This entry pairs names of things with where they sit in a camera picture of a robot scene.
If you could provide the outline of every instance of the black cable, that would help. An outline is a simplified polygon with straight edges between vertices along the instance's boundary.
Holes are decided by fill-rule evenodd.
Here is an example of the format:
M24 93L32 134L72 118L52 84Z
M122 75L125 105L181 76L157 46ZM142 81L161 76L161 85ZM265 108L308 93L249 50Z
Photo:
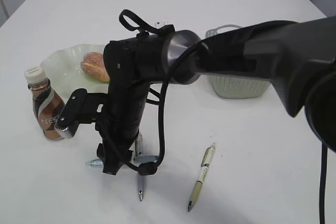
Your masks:
M128 160L126 160L119 152L118 147L114 144L114 141L110 138L110 135L108 134L104 123L103 122L97 122L99 124L100 133L103 134L103 138L106 138L109 142L113 152L117 155L118 159L120 159L125 165L127 165L129 168L131 168L134 171L138 171L138 167L131 164Z
M156 90L154 90L152 88L149 88L149 92L160 99L160 93L158 93ZM151 100L151 99L146 99L146 103L149 103L149 104L152 104L152 105L159 105L159 101L154 101L154 100Z
M159 101L154 101L154 100L151 100L151 99L146 99L146 103L149 103L149 104L152 104L152 105L159 105Z
M160 93L158 93L156 90L149 88L149 92L151 92L157 98L160 98Z
M156 161L156 167L161 165L164 153L165 153L165 145L164 145L164 102L166 99L167 88L170 80L172 79L173 73L178 68L178 66L186 59L189 55L191 55L197 48L198 44L189 47L185 50L181 56L174 62L173 66L170 68L168 74L166 75L165 81L162 83L161 91L160 91L160 101L159 101L159 114L158 114L158 125L159 125L159 144L160 144L160 152L159 158Z
M324 204L326 196L326 180L327 180L327 163L328 163L328 147L322 143L321 151L321 176L320 176L320 190L319 190L319 217L320 224L325 224Z

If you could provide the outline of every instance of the bread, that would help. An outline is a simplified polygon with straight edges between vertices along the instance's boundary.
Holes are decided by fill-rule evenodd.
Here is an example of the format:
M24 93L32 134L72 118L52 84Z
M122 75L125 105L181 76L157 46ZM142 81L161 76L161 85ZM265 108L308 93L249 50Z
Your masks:
M82 70L93 78L109 82L110 77L104 66L103 55L98 52L90 52L84 56L80 64Z

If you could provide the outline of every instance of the bottle cap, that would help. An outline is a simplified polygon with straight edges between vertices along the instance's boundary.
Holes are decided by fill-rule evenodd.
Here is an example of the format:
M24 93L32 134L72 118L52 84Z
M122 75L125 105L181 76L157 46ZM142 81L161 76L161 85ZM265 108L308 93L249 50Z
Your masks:
M28 68L25 71L25 77L28 84L37 84L44 81L47 78L46 73L40 66Z

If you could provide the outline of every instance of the white plate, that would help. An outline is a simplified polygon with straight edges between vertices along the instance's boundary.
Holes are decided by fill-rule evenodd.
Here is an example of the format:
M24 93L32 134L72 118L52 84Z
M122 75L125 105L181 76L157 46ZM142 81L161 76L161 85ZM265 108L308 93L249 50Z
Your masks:
M85 88L90 93L107 93L108 83L96 80L80 67L84 55L89 52L103 53L105 45L79 44L54 52L40 65L51 81L53 89L68 100L72 92Z

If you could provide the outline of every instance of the silver pen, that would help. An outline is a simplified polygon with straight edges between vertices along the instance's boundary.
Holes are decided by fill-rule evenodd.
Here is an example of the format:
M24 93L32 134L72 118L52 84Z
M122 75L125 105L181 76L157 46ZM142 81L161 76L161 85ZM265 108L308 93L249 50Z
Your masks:
M136 157L142 156L142 151L143 151L143 140L142 140L142 135L139 132L138 139L135 142L135 155ZM144 194L144 189L145 189L145 177L137 174L137 187L138 187L138 194L139 194L139 199L142 201L143 199L143 194Z
M203 182L205 180L206 174L209 170L209 166L211 160L215 154L216 144L213 143L208 149L206 149L202 163L201 163L201 170L194 185L193 192L190 195L189 202L188 202L188 212L194 207L195 203L198 200L198 196L200 195Z

